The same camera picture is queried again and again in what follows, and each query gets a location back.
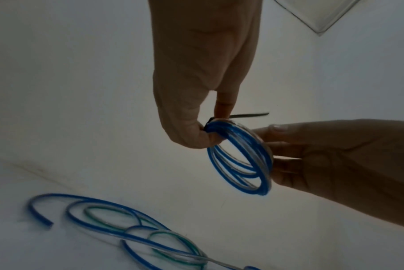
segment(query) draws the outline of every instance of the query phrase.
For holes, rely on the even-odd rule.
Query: wire bundle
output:
[[[39,213],[39,211],[36,210],[34,207],[35,202],[45,199],[45,198],[52,198],[52,197],[62,197],[62,198],[71,198],[75,199],[77,201],[72,202],[67,206],[65,209],[65,214],[68,219],[70,219],[73,223],[77,224],[80,227],[83,227],[85,229],[101,233],[101,234],[106,234],[110,235],[113,237],[120,238],[120,243],[121,246],[128,252],[128,254],[139,264],[142,266],[146,267],[149,270],[162,270],[158,268],[157,266],[152,265],[145,259],[143,259],[141,256],[139,256],[126,242],[126,240],[141,243],[144,245],[147,245],[151,247],[156,253],[159,255],[163,256],[166,259],[169,259],[171,261],[185,264],[185,265],[190,265],[190,266],[199,266],[201,270],[205,269],[206,265],[208,262],[213,262],[218,265],[221,265],[223,267],[226,267],[231,270],[259,270],[258,268],[255,268],[253,266],[246,266],[245,268],[241,269],[223,262],[216,261],[214,259],[209,258],[202,250],[200,250],[195,243],[193,243],[191,240],[188,238],[175,233],[168,229],[166,226],[155,220],[154,218],[144,214],[143,212],[140,212],[138,210],[135,210],[133,208],[120,205],[114,202],[110,201],[104,201],[104,200],[99,200],[95,198],[90,198],[90,197],[83,197],[83,196],[77,196],[77,195],[71,195],[71,194],[62,194],[62,193],[48,193],[48,194],[42,194],[35,196],[31,198],[28,203],[27,203],[27,210],[30,212],[30,214],[39,222],[44,224],[47,227],[52,227],[53,222],[47,219],[45,216]],[[72,210],[76,208],[77,206],[81,205],[87,205],[84,208],[84,214],[89,217],[91,220],[94,222],[98,223],[98,225],[83,221],[76,217],[73,213]],[[129,228],[122,227],[115,225],[113,223],[110,223],[108,221],[105,221],[101,218],[99,218],[97,215],[95,215],[92,210],[93,209],[103,209],[103,210],[109,210],[117,213],[121,213],[127,216],[134,217],[138,225],[136,226],[131,226]],[[144,226],[143,221],[147,222],[150,224],[150,226]],[[148,230],[150,231],[150,234],[148,238],[141,238],[136,235],[130,234],[132,231],[135,230]],[[183,244],[183,246],[186,247],[187,251],[182,251],[182,250],[177,250],[174,248],[170,248],[168,246],[162,245],[160,243],[154,242],[150,240],[150,238],[156,234],[167,234],[171,235],[175,238],[178,239],[179,242]]]
[[[258,117],[267,114],[241,114],[232,115],[230,118]],[[261,138],[245,126],[229,119],[211,118],[204,130],[208,133],[216,132],[229,140],[248,160],[248,162],[238,160],[219,145],[208,148],[212,165],[229,184],[248,194],[263,196],[270,191],[269,175],[273,155]],[[260,178],[260,186],[250,182],[255,178]]]

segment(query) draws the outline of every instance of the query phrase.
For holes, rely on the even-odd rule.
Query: coiled blue wire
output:
[[[267,114],[234,115],[238,117],[256,117]],[[221,146],[216,145],[207,149],[208,156],[217,172],[238,190],[257,195],[266,195],[271,189],[270,171],[273,165],[273,155],[261,138],[248,128],[229,119],[211,118],[205,125],[208,133],[216,132],[229,140],[248,160],[240,161],[230,155]],[[248,179],[260,178],[259,187]]]
[[[53,222],[50,221],[49,219],[47,219],[44,215],[40,214],[39,211],[37,211],[36,208],[34,207],[34,204],[39,200],[46,199],[46,198],[53,198],[53,197],[71,198],[71,199],[78,200],[67,206],[67,208],[65,210],[67,218],[69,218],[75,224],[77,224],[87,230],[91,230],[91,231],[94,231],[97,233],[111,235],[111,236],[120,238],[121,244],[124,247],[124,249],[128,252],[128,254],[131,255],[131,257],[134,258],[138,263],[140,263],[141,265],[143,265],[144,267],[146,267],[149,270],[161,270],[161,269],[150,264],[148,261],[144,260],[143,258],[141,258],[135,251],[133,251],[129,247],[129,245],[126,243],[125,240],[130,240],[133,242],[138,242],[138,243],[147,245],[147,246],[151,247],[152,249],[161,251],[164,254],[167,254],[177,260],[179,260],[179,258],[182,258],[182,257],[191,258],[192,261],[185,261],[185,262],[199,264],[199,265],[201,265],[201,269],[203,269],[204,266],[206,266],[207,262],[213,262],[213,263],[216,263],[218,265],[221,265],[221,266],[226,267],[231,270],[258,270],[257,268],[255,268],[253,266],[246,266],[244,269],[241,269],[241,268],[238,268],[238,267],[235,267],[235,266],[223,263],[223,262],[213,260],[213,259],[207,257],[206,254],[203,253],[190,240],[188,240],[187,238],[185,238],[181,235],[178,235],[178,234],[177,234],[179,236],[178,240],[181,243],[183,243],[183,245],[185,247],[188,248],[188,252],[170,248],[168,246],[159,244],[157,242],[153,242],[151,240],[129,234],[128,232],[130,232],[131,230],[136,230],[136,229],[145,229],[145,230],[152,230],[152,231],[156,231],[156,230],[171,231],[171,230],[168,229],[163,224],[161,224],[159,221],[155,220],[154,218],[144,214],[143,212],[140,212],[133,208],[130,208],[130,207],[127,207],[124,205],[120,205],[120,204],[117,204],[114,202],[104,201],[104,200],[95,199],[95,198],[91,198],[91,197],[84,197],[84,196],[63,194],[63,193],[48,193],[48,194],[42,194],[42,195],[38,195],[38,196],[31,198],[27,203],[27,210],[36,220],[38,220],[39,222],[41,222],[42,224],[44,224],[45,226],[47,226],[49,228],[53,226]],[[115,209],[118,209],[120,212],[129,213],[131,216],[135,216],[138,220],[138,225],[131,226],[131,227],[127,228],[125,231],[120,231],[118,229],[97,226],[97,225],[85,222],[72,214],[72,209],[74,207],[76,207],[78,205],[82,205],[82,204],[92,204],[92,205],[96,204],[96,205],[106,205],[109,207],[113,207]],[[149,223],[155,225],[157,228],[143,226],[141,219],[148,221]]]

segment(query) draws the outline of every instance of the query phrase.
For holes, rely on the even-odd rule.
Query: blue wire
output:
[[[204,130],[208,133],[216,132],[223,138],[229,140],[244,155],[244,157],[249,161],[250,164],[248,165],[245,162],[238,161],[230,156],[228,153],[223,151],[220,147],[214,146],[207,149],[208,156],[214,168],[229,184],[231,184],[238,190],[248,194],[257,194],[262,196],[266,195],[270,191],[271,184],[269,177],[265,175],[263,169],[267,172],[270,172],[271,170],[273,160],[270,154],[264,149],[263,145],[261,145],[254,137],[243,131],[241,128],[233,126],[231,123],[228,122],[211,120],[205,125]],[[263,162],[263,168],[261,168],[257,164],[254,157],[245,150],[242,144],[230,135],[231,133],[241,138],[244,143],[246,143],[252,150],[255,151],[256,155]],[[225,174],[218,163],[220,163],[221,166],[227,170],[227,172],[233,177],[234,181]],[[231,163],[253,173],[240,171]],[[261,184],[257,189],[254,189],[250,187],[242,178],[260,178]]]
[[[149,262],[147,262],[146,260],[142,259],[140,256],[138,256],[126,243],[125,240],[130,240],[133,242],[138,242],[141,244],[145,244],[148,245],[152,248],[157,248],[159,250],[162,251],[171,251],[171,252],[175,252],[178,254],[182,254],[182,255],[192,255],[191,258],[195,258],[195,259],[200,259],[200,260],[205,260],[206,257],[202,256],[201,254],[196,253],[190,246],[188,243],[186,243],[186,241],[182,241],[181,239],[178,238],[178,240],[183,243],[190,251],[189,252],[185,252],[182,250],[177,250],[174,248],[170,248],[167,247],[165,245],[159,244],[157,242],[153,242],[151,240],[148,239],[144,239],[132,234],[127,233],[129,230],[133,230],[133,229],[147,229],[147,230],[157,230],[156,228],[153,227],[149,227],[149,226],[143,226],[141,225],[141,219],[140,217],[148,220],[149,222],[153,223],[154,225],[158,226],[159,228],[162,228],[163,230],[169,230],[165,225],[161,224],[159,221],[155,220],[154,218],[144,214],[143,212],[140,212],[138,210],[135,210],[133,208],[121,205],[121,204],[117,204],[114,202],[110,202],[110,201],[104,201],[104,200],[100,200],[100,199],[95,199],[95,198],[91,198],[91,197],[84,197],[84,196],[78,196],[78,195],[71,195],[71,194],[63,194],[63,193],[47,193],[47,194],[42,194],[42,195],[38,195],[35,196],[33,198],[31,198],[28,203],[27,203],[27,210],[29,211],[29,213],[40,223],[44,224],[45,226],[51,228],[53,226],[53,222],[50,221],[48,218],[46,218],[45,216],[43,216],[42,214],[39,213],[39,211],[36,210],[36,208],[34,207],[34,204],[36,202],[38,202],[39,200],[42,200],[44,198],[51,198],[51,197],[63,197],[63,198],[70,198],[70,199],[77,199],[79,201],[75,201],[71,204],[69,204],[66,208],[66,216],[67,218],[69,218],[71,221],[73,221],[74,223],[76,223],[77,225],[87,229],[87,230],[91,230],[91,231],[95,231],[101,234],[107,234],[107,235],[112,235],[118,238],[121,238],[121,244],[124,247],[124,249],[135,259],[137,260],[140,264],[144,265],[145,267],[147,267],[150,270],[162,270],[156,266],[153,266],[152,264],[150,264]],[[134,215],[137,217],[138,219],[138,224],[137,226],[132,226],[130,228],[128,228],[126,231],[122,232],[122,231],[118,231],[118,230],[112,230],[112,229],[108,229],[105,227],[101,227],[101,226],[97,226],[91,223],[87,223],[79,218],[77,218],[75,215],[73,215],[71,213],[72,209],[78,205],[81,204],[101,204],[101,205],[107,205],[107,206],[113,206],[115,208],[121,209],[123,211],[126,211],[128,213],[130,213],[131,215]],[[246,266],[244,268],[244,270],[258,270],[257,268],[254,268],[252,266]]]

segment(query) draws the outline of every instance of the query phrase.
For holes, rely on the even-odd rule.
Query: wall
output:
[[[404,0],[361,0],[319,39],[325,119],[404,120]],[[335,217],[342,269],[404,269],[404,228],[341,206]]]
[[[271,116],[243,124],[319,119],[316,39],[265,1],[235,112]],[[278,186],[246,196],[216,174],[205,151],[171,143],[152,97],[152,62],[145,1],[0,1],[0,157],[139,208],[220,260],[320,269],[319,200]],[[213,104],[211,95],[202,122]]]

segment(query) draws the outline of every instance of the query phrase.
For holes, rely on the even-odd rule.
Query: hand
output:
[[[198,122],[217,91],[214,116],[228,118],[259,36],[261,0],[149,0],[154,41],[153,89],[163,129],[190,148],[221,141]]]
[[[271,177],[404,226],[404,122],[328,121],[255,132],[275,156]]]

